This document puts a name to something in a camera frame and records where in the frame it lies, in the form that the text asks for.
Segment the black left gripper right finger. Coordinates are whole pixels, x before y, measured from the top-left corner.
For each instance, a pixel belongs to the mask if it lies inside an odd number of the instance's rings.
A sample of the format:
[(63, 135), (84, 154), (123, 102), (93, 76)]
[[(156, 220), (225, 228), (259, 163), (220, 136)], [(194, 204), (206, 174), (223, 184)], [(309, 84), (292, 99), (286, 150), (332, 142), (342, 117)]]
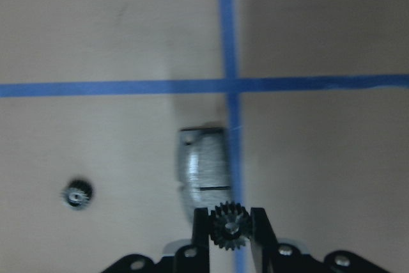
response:
[(302, 254), (292, 241), (279, 240), (264, 208), (251, 208), (251, 251), (256, 272), (301, 272)]

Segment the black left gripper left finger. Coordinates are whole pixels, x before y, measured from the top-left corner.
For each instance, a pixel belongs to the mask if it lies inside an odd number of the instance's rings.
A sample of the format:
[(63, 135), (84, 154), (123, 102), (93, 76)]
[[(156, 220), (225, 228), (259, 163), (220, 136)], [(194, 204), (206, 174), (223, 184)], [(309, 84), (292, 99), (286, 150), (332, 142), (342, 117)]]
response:
[(209, 229), (208, 209), (196, 208), (190, 244), (175, 253), (174, 272), (210, 272)]

